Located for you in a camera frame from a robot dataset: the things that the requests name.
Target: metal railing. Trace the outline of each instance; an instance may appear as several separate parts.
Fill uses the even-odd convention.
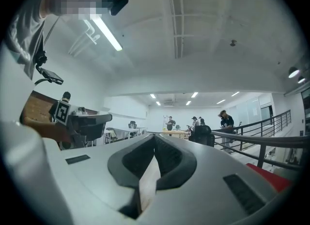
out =
[[[263,163],[268,163],[271,165],[283,167],[290,170],[300,170],[302,167],[300,165],[294,165],[294,164],[286,164],[282,162],[277,162],[273,160],[269,160],[265,158],[266,154],[266,147],[278,147],[278,148],[290,148],[290,149],[309,149],[310,148],[310,136],[299,136],[299,137],[274,137],[274,135],[282,131],[283,128],[287,127],[291,123],[291,111],[283,112],[282,114],[279,114],[277,116],[271,117],[269,119],[259,121],[256,123],[247,124],[244,126],[234,127],[230,130],[230,133],[225,133],[227,130],[213,130],[211,132],[212,135],[217,136],[216,139],[219,138],[228,138],[229,142],[216,142],[214,140],[214,143],[208,143],[208,145],[212,145],[214,147],[215,145],[220,145],[222,148],[221,150],[228,149],[231,152],[237,152],[239,154],[245,155],[247,157],[250,157],[252,159],[258,160],[257,166],[262,168]],[[225,145],[226,143],[233,143],[233,142],[240,142],[240,144],[232,145],[231,147],[228,147]],[[260,153],[259,156],[252,155],[249,153],[244,152],[243,150],[249,147],[252,147],[253,145],[260,145]]]

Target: ceiling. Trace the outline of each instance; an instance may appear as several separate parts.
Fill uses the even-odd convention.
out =
[[[96,45],[89,42],[76,58],[110,80],[159,73],[169,76],[177,66],[174,78],[178,83],[177,78],[188,73],[188,65],[195,65],[202,75],[207,68],[219,71],[221,64],[234,67],[243,79],[249,69],[255,72],[257,77],[247,77],[253,87],[264,74],[272,75],[283,85],[274,90],[284,92],[297,86],[296,80],[287,78],[291,66],[309,76],[308,48],[281,0],[129,0],[117,16],[104,14],[102,19],[123,50],[117,52],[90,21],[100,38]],[[52,16],[46,21],[47,31],[54,21]],[[63,39],[68,51],[83,26],[82,20],[65,17],[53,34]],[[231,40],[237,41],[235,47],[230,46]],[[256,90],[263,91],[264,85]]]
[[[239,94],[231,97],[235,92],[200,92],[195,98],[192,98],[191,93],[169,93],[169,94],[155,94],[156,99],[150,95],[137,95],[138,100],[146,105],[157,106],[156,101],[159,101],[162,107],[222,107],[227,102],[232,102],[240,97],[248,94],[240,92]]]

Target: brick wall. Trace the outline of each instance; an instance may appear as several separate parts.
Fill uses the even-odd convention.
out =
[[[33,91],[25,105],[27,116],[35,121],[49,122],[48,111],[56,101],[55,99]],[[97,114],[97,112],[93,110],[86,109],[86,111],[89,115]]]

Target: red cushion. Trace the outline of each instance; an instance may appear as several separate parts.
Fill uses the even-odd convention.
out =
[[[260,167],[257,167],[253,164],[247,163],[247,166],[262,175],[277,190],[277,192],[284,190],[286,187],[292,184],[290,180],[261,169]]]

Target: black rectangular slot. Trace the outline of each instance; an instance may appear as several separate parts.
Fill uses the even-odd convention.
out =
[[[88,155],[84,154],[81,156],[66,159],[66,161],[67,161],[68,165],[70,165],[70,164],[78,163],[78,162],[85,161],[88,159],[90,159],[90,157]]]
[[[248,215],[255,213],[265,205],[238,175],[232,174],[223,179]]]

